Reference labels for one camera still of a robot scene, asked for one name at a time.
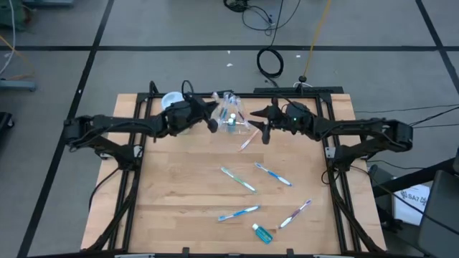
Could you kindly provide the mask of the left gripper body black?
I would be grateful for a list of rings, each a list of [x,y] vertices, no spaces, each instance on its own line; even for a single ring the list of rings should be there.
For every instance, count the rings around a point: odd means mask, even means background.
[[[200,96],[191,93],[184,94],[184,100],[173,103],[159,114],[161,121],[157,123],[157,136],[177,136],[193,125],[204,121],[211,133],[216,133],[218,124],[212,118],[212,112],[204,112],[201,106],[206,105]]]

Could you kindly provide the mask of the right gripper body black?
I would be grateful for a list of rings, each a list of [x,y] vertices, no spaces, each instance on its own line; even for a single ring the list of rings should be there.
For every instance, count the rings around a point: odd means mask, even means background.
[[[272,129],[285,129],[288,123],[288,117],[279,108],[279,102],[276,97],[271,99],[271,105],[265,108],[266,124],[262,129],[262,143],[267,145],[270,142],[270,131]]]

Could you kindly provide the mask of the blue white toothbrush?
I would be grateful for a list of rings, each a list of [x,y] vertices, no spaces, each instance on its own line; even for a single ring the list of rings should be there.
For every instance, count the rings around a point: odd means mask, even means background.
[[[259,208],[260,208],[260,206],[252,206],[252,207],[240,210],[240,211],[236,211],[235,213],[230,214],[230,215],[219,216],[217,220],[218,221],[226,221],[228,219],[235,218],[235,217],[238,217],[238,216],[241,216],[241,215],[248,214],[250,212],[256,211]]]
[[[220,109],[220,113],[219,113],[219,120],[218,120],[218,123],[221,125],[223,124],[223,122],[226,120],[226,116],[227,116],[227,106],[229,105],[230,103],[230,95],[231,93],[230,92],[225,92],[223,94],[223,99],[221,101],[221,109]]]
[[[289,182],[288,180],[286,180],[282,176],[279,176],[278,174],[274,173],[273,171],[267,169],[261,163],[255,162],[255,166],[257,168],[263,170],[264,172],[268,173],[270,176],[276,178],[278,181],[284,183],[286,186],[293,186],[293,184],[291,182]]]

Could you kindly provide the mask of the pink toothbrush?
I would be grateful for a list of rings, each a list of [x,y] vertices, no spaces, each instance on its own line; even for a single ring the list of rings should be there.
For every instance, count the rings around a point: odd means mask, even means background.
[[[241,152],[243,151],[249,144],[250,142],[253,140],[253,138],[260,132],[259,129],[257,129],[241,146],[240,146],[240,149],[238,150],[238,152]]]

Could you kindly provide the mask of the clear acrylic organizer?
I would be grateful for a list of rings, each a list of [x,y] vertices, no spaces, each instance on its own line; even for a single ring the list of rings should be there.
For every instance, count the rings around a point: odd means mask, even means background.
[[[232,134],[250,132],[250,124],[247,121],[245,107],[239,96],[229,91],[222,94],[213,92],[212,99],[218,104],[212,113],[212,118],[217,121],[220,132]]]

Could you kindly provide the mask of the white round cup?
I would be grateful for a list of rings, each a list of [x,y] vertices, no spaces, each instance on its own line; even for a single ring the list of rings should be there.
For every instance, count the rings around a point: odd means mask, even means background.
[[[168,92],[161,98],[161,107],[162,110],[165,110],[173,103],[181,102],[184,98],[181,92]]]

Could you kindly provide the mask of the white printed box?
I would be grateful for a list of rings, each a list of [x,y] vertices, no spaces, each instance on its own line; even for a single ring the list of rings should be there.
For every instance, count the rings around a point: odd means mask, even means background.
[[[406,224],[419,226],[430,195],[430,188],[420,184],[397,191],[394,195],[392,203],[394,218]]]

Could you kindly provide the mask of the grey blue floor bar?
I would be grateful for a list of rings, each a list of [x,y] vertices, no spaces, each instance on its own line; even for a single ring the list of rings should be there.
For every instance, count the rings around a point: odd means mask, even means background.
[[[0,80],[0,90],[29,90],[34,92],[37,86],[34,82],[22,80]]]

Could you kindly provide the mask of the black equipment case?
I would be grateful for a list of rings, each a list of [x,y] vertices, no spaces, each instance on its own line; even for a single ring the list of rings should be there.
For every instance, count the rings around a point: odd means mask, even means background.
[[[444,171],[435,175],[425,215],[459,232],[459,178]],[[422,218],[419,246],[437,258],[459,258],[459,234]]]

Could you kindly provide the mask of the green machine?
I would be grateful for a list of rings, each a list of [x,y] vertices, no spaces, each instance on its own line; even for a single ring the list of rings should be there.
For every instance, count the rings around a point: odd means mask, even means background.
[[[15,27],[17,31],[26,31],[32,23],[34,11],[23,4],[22,0],[0,0],[0,28]]]

